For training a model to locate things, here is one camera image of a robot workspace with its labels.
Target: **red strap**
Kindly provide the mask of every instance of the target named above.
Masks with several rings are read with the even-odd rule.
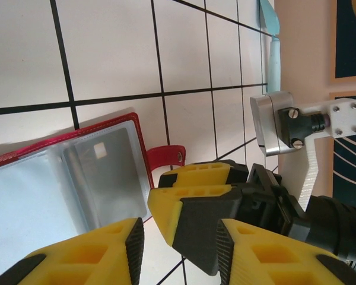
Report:
[[[182,145],[164,145],[147,151],[150,170],[166,165],[184,166],[186,149]]]

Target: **wooden frame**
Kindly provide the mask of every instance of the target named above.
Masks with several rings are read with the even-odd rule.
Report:
[[[344,92],[332,92],[330,93],[330,99],[333,100],[336,97],[351,97],[356,96],[355,91],[344,91]],[[328,157],[329,157],[329,170],[328,170],[328,193],[333,194],[333,138],[328,138]]]
[[[330,82],[331,83],[345,83],[356,81],[356,76],[350,77],[335,77],[336,70],[336,12],[338,8],[338,0],[331,0],[330,5]]]

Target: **wall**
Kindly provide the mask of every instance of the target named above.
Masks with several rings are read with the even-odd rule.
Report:
[[[327,0],[276,0],[281,23],[282,89],[293,93],[297,104],[328,100],[330,92],[356,90],[355,83],[330,84],[330,6]],[[316,141],[319,174],[315,195],[328,191],[327,140]]]

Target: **white tiled floor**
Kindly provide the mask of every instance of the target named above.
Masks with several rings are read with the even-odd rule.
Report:
[[[169,138],[188,163],[226,154],[264,165],[257,141],[243,144],[256,136],[249,98],[265,89],[270,37],[260,36],[257,0],[236,1],[206,0],[207,39],[204,0],[0,0],[0,154],[71,131],[73,118],[82,127],[136,111],[147,149]],[[180,261],[147,221],[140,284],[157,284]],[[188,285],[220,283],[189,261],[185,269]],[[163,284],[185,284],[182,264]]]

